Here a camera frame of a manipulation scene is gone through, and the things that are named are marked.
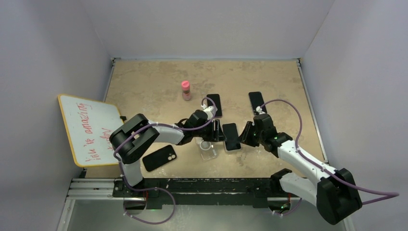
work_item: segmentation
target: wooden board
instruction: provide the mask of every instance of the wooden board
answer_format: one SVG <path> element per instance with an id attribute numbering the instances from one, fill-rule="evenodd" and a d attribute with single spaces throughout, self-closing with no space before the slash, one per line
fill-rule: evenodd
<path id="1" fill-rule="evenodd" d="M 184 101 L 180 83 L 189 80 L 192 99 Z M 253 119 L 248 93 L 260 91 L 264 100 L 286 99 L 300 111 L 303 133 L 300 145 L 323 160 L 319 138 L 307 103 L 295 61 L 118 61 L 106 101 L 118 106 L 131 118 L 143 113 L 148 119 L 175 123 L 200 109 L 207 94 L 221 97 L 221 123 L 236 123 L 238 133 Z M 267 106 L 278 131 L 295 137 L 299 120 L 290 106 L 271 103 Z M 153 144 L 148 153 L 166 144 Z M 178 159 L 152 172 L 142 166 L 145 177 L 269 177 L 289 164 L 267 153 L 262 147 L 243 145 L 237 153 L 227 154 L 217 143 L 218 158 L 203 161 L 195 142 L 174 146 Z M 93 167 L 87 177 L 118 177 L 117 166 Z"/>
<path id="2" fill-rule="evenodd" d="M 113 104 L 58 96 L 74 162 L 80 167 L 117 165 L 109 136 L 123 125 Z"/>

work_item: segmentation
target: white cable connector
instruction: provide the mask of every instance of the white cable connector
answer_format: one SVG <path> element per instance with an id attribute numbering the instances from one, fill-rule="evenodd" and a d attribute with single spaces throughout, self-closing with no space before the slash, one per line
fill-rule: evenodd
<path id="1" fill-rule="evenodd" d="M 258 112 L 259 114 L 265 114 L 265 112 L 264 111 L 262 111 L 262 108 L 261 108 L 261 106 L 258 106 L 258 107 L 256 107 L 256 112 Z"/>

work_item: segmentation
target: cable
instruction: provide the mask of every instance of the cable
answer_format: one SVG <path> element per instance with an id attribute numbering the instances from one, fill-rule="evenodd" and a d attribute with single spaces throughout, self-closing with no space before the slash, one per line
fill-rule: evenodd
<path id="1" fill-rule="evenodd" d="M 399 196 L 399 193 L 397 193 L 397 192 L 381 192 L 381 191 L 376 191 L 376 190 L 370 190 L 370 189 L 366 189 L 366 188 L 363 188 L 363 187 L 359 187 L 359 186 L 356 186 L 356 185 L 351 184 L 351 183 L 349 183 L 349 182 L 346 182 L 346 181 L 344 181 L 344 180 L 338 178 L 336 175 L 332 174 L 332 173 L 331 173 L 330 171 L 328 171 L 327 169 L 324 169 L 324 168 L 323 168 L 322 166 L 320 166 L 318 163 L 316 163 L 316 162 L 314 162 L 313 160 L 307 158 L 307 157 L 302 153 L 302 151 L 299 149 L 299 144 L 298 144 L 298 143 L 299 143 L 300 134 L 302 133 L 302 128 L 303 128 L 302 117 L 300 116 L 299 110 L 298 110 L 293 104 L 291 104 L 289 101 L 281 100 L 281 99 L 270 100 L 270 101 L 264 103 L 263 105 L 261 105 L 261 108 L 264 107 L 264 106 L 265 106 L 266 104 L 268 104 L 268 103 L 276 102 L 276 101 L 281 101 L 281 102 L 287 103 L 287 104 L 289 104 L 289 105 L 296 111 L 297 116 L 299 117 L 300 126 L 299 126 L 299 132 L 297 133 L 297 136 L 296 136 L 296 139 L 295 139 L 295 147 L 296 147 L 298 153 L 300 154 L 300 156 L 303 157 L 306 161 L 310 162 L 311 164 L 313 164 L 314 166 L 316 166 L 316 167 L 319 168 L 320 170 L 323 170 L 325 173 L 329 174 L 331 177 L 333 177 L 334 179 L 336 179 L 338 182 L 340 182 L 340 183 L 342 183 L 342 184 L 344 184 L 344 185 L 346 185 L 346 186 L 348 186 L 348 187 L 350 187 L 350 188 L 353 188 L 353 189 L 356 189 L 356 190 L 360 190 L 360 191 L 363 191 L 363 192 L 366 192 L 366 193 L 371 193 L 371 194 L 375 194 L 375 195 L 383 195 L 383 196 L 384 196 L 384 197 L 380 197 L 380 198 L 377 198 L 377 199 L 365 201 L 365 202 L 363 202 L 363 205 L 368 205 L 368 204 L 371 204 L 371 203 L 374 203 L 374 202 L 378 202 L 378 201 L 382 201 L 382 200 L 386 200 L 386 199 L 390 199 L 390 198 Z"/>
<path id="2" fill-rule="evenodd" d="M 204 100 L 206 100 L 206 99 L 209 100 L 209 101 L 213 104 L 213 106 L 215 107 L 215 109 L 217 110 L 217 107 L 215 106 L 216 104 L 214 103 L 214 101 L 213 101 L 212 99 L 208 98 L 208 97 L 204 97 L 204 98 L 201 100 L 201 105 L 203 105 Z M 146 224 L 150 224 L 150 225 L 163 224 L 163 223 L 167 222 L 168 220 L 170 220 L 170 219 L 173 217 L 174 212 L 176 211 L 176 200 L 174 199 L 174 196 L 173 196 L 169 191 L 167 191 L 166 189 L 157 188 L 157 187 L 147 188 L 147 189 L 136 189 L 136 188 L 133 188 L 133 187 L 129 184 L 128 180 L 126 179 L 125 173 L 124 173 L 124 171 L 123 171 L 123 167 L 122 167 L 122 165 L 120 164 L 120 163 L 122 162 L 122 159 L 116 155 L 116 154 L 119 152 L 119 150 L 120 150 L 127 142 L 129 142 L 131 139 L 133 139 L 134 136 L 136 136 L 137 134 L 141 133 L 142 131 L 144 131 L 144 130 L 147 129 L 147 128 L 150 128 L 150 127 L 153 127 L 153 126 L 163 126 L 163 127 L 173 128 L 173 129 L 182 130 L 182 131 L 194 131 L 194 130 L 202 129 L 202 128 L 204 128 L 205 126 L 209 125 L 209 124 L 213 121 L 214 117 L 215 117 L 215 114 L 213 114 L 213 117 L 212 117 L 210 120 L 208 120 L 205 124 L 203 124 L 203 125 L 201 125 L 201 126 L 199 126 L 199 127 L 196 127 L 196 128 L 178 128 L 178 127 L 174 127 L 174 126 L 172 126 L 172 125 L 160 124 L 160 123 L 148 124 L 148 125 L 146 125 L 146 126 L 140 128 L 139 130 L 137 130 L 137 131 L 136 131 L 135 133 L 133 133 L 132 135 L 130 135 L 125 141 L 123 141 L 123 143 L 121 143 L 121 144 L 115 149 L 115 151 L 114 151 L 114 157 L 115 157 L 115 158 L 118 160 L 118 162 L 119 162 L 119 168 L 120 168 L 120 172 L 121 172 L 121 174 L 122 174 L 122 176 L 123 176 L 123 182 L 125 182 L 126 186 L 127 186 L 129 189 L 131 189 L 131 190 L 133 190 L 133 191 L 136 191 L 136 192 L 143 192 L 143 191 L 148 191 L 148 190 L 160 190 L 160 191 L 163 191 L 163 192 L 167 193 L 167 194 L 171 197 L 171 200 L 173 201 L 173 211 L 171 212 L 170 216 L 168 216 L 168 218 L 166 218 L 166 219 L 164 219 L 163 221 L 160 221 L 160 222 L 150 222 L 150 221 L 146 221 L 146 220 L 143 220 L 143 219 L 134 217 L 133 215 L 131 215 L 130 213 L 128 213 L 128 212 L 126 211 L 125 203 L 123 204 L 123 209 L 124 209 L 124 211 L 125 211 L 125 213 L 124 213 L 123 215 L 127 215 L 127 216 L 129 216 L 130 218 L 133 218 L 133 219 L 135 219 L 135 220 L 138 220 L 138 221 L 140 221 L 140 222 L 143 222 L 143 223 L 146 223 Z"/>

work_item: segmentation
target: table surface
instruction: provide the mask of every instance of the table surface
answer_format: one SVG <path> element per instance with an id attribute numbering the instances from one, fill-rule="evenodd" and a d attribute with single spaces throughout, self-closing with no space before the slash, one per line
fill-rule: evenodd
<path id="1" fill-rule="evenodd" d="M 182 98 L 183 80 L 191 83 L 190 101 Z M 236 123 L 241 134 L 246 122 L 253 120 L 248 98 L 252 91 L 262 92 L 265 101 L 285 99 L 293 103 L 303 120 L 300 146 L 323 160 L 296 61 L 117 61 L 106 102 L 117 105 L 128 119 L 143 113 L 150 120 L 172 124 L 201 109 L 201 99 L 207 94 L 219 94 L 221 124 Z M 289 105 L 270 103 L 267 110 L 278 132 L 296 137 L 299 119 Z M 154 143 L 145 155 L 166 145 Z M 175 161 L 152 172 L 142 165 L 142 173 L 144 177 L 159 178 L 252 178 L 270 177 L 282 168 L 293 169 L 262 146 L 242 145 L 239 152 L 231 154 L 224 151 L 222 142 L 214 146 L 217 158 L 204 161 L 194 140 L 183 146 L 173 145 L 178 155 Z M 90 167 L 86 177 L 116 178 L 119 174 L 118 166 Z"/>

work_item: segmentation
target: white wall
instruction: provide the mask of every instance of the white wall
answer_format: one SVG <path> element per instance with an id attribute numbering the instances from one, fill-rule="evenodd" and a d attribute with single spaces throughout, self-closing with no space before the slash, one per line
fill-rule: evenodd
<path id="1" fill-rule="evenodd" d="M 102 99 L 110 59 L 79 0 L 0 0 L 0 230 L 55 230 L 78 176 L 57 95 Z"/>
<path id="2" fill-rule="evenodd" d="M 330 163 L 401 193 L 356 212 L 357 230 L 408 227 L 407 12 L 408 1 L 336 0 L 302 63 Z"/>
<path id="3" fill-rule="evenodd" d="M 302 57 L 334 0 L 82 0 L 122 58 Z"/>

